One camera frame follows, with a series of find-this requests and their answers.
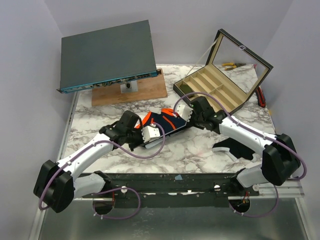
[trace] wooden board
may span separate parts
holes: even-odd
[[[149,99],[160,99],[168,96],[164,73],[137,81],[138,91],[121,93],[120,84],[92,89],[92,106],[120,104]]]

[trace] marble table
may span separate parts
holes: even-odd
[[[158,65],[163,69],[167,98],[128,102],[107,106],[91,105],[91,90],[79,92],[70,134],[66,143],[64,156],[68,156],[88,143],[102,126],[112,124],[120,119],[122,113],[130,110],[143,118],[148,111],[160,112],[161,108],[172,108],[179,98],[173,90],[173,84],[183,78],[191,66]],[[255,74],[238,70],[234,75],[244,78],[256,78]],[[258,106],[254,94],[245,105],[234,114],[239,120],[258,130],[274,133],[274,126],[267,108]],[[212,152],[212,146],[227,137],[214,132],[189,128],[169,138],[160,154],[152,159],[137,159],[114,150],[104,155],[90,167],[86,173],[103,171],[106,173],[234,173],[244,167],[250,167],[261,162],[256,156],[256,162],[246,159],[233,161],[224,152]],[[157,151],[157,145],[151,149],[138,147],[134,150],[137,155],[148,156]]]

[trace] open box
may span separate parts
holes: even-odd
[[[205,66],[176,82],[173,90],[180,97],[189,92],[208,93],[232,114],[249,100],[273,66],[223,29],[218,30],[215,41]],[[225,66],[227,63],[243,66]],[[196,97],[191,95],[184,101],[189,104]],[[221,109],[213,99],[206,98],[216,112]]]

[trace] gray wall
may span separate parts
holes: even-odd
[[[157,64],[195,64],[220,28],[262,54],[292,0],[45,2],[63,36],[149,19]]]
[[[305,159],[306,203],[320,239],[320,1],[295,0],[263,57],[274,69],[264,81],[278,133],[290,135]]]
[[[57,158],[71,95],[60,80],[61,32],[42,0],[0,8],[0,238],[28,239],[41,164]]]

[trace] pliers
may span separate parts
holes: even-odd
[[[228,63],[222,64],[223,67],[226,66],[224,68],[225,71],[230,71],[232,69],[235,69],[235,68],[238,68],[238,67],[242,67],[244,65],[246,65],[246,64],[245,63],[234,63],[234,62],[228,62]]]

